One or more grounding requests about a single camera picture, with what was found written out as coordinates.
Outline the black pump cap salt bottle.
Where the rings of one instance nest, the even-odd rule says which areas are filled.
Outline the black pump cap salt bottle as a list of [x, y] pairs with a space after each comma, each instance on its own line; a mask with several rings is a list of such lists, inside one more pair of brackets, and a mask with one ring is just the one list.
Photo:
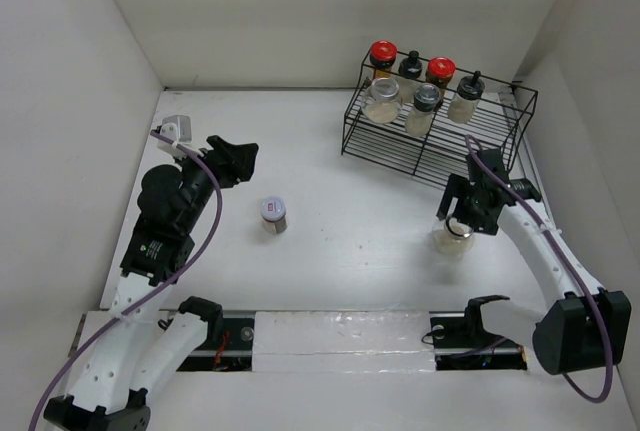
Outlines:
[[418, 79], [421, 76], [423, 69], [422, 62], [420, 61], [419, 52], [412, 50], [408, 55], [400, 62], [398, 68], [400, 94], [404, 100], [409, 99], [418, 85]]

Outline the black knob cap salt bottle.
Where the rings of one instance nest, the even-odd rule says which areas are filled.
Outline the black knob cap salt bottle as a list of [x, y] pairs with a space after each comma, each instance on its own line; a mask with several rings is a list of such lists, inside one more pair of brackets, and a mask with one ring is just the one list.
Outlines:
[[484, 91], [485, 84], [479, 70], [472, 75], [462, 77], [457, 85], [455, 96], [449, 104], [448, 119], [457, 124], [468, 123], [472, 119]]

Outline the dark sauce jar red lid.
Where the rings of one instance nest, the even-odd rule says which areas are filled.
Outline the dark sauce jar red lid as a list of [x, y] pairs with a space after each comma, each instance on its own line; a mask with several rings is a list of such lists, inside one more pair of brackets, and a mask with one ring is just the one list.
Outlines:
[[374, 79], [391, 76], [397, 53], [396, 45], [387, 40], [379, 40], [371, 45], [369, 62], [373, 67]]

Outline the orange label jar red lid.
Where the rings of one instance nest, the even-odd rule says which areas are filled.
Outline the orange label jar red lid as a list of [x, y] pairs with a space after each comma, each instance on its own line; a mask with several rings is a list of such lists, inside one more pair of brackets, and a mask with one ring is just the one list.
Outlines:
[[444, 96], [446, 89], [456, 72], [455, 63], [447, 57], [434, 57], [429, 60], [425, 81], [436, 86]]

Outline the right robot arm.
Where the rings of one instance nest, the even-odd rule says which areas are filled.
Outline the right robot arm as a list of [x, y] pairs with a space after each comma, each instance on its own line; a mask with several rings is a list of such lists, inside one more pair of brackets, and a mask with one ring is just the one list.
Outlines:
[[609, 291], [579, 262], [545, 212], [538, 189], [509, 178], [497, 149], [471, 151], [468, 174], [449, 177], [437, 211], [434, 237], [461, 254], [476, 235], [505, 234], [538, 284], [546, 308], [539, 313], [503, 295], [469, 300], [462, 332], [473, 344], [496, 337], [528, 347], [550, 375], [612, 369], [622, 359], [631, 303]]

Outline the round glass jar metal rim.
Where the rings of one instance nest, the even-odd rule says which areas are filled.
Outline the round glass jar metal rim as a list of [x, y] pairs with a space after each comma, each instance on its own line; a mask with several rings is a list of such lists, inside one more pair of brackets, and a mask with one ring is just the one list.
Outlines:
[[370, 121], [377, 124], [389, 124], [399, 115], [399, 83], [391, 77], [374, 79], [363, 98], [362, 112]]

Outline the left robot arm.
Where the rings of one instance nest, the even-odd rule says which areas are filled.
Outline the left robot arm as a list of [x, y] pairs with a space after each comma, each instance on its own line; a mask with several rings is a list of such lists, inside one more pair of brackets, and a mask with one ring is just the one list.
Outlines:
[[158, 131], [152, 137], [175, 152], [173, 163], [145, 173], [139, 216], [109, 310], [110, 319], [68, 359], [63, 377], [85, 352], [78, 380], [61, 396], [54, 383], [33, 417], [61, 430], [145, 430], [150, 404], [187, 356], [222, 338], [221, 305], [191, 296], [159, 338], [157, 314], [180, 277], [212, 241], [222, 216], [222, 192], [253, 176], [259, 147], [218, 135], [193, 150]]

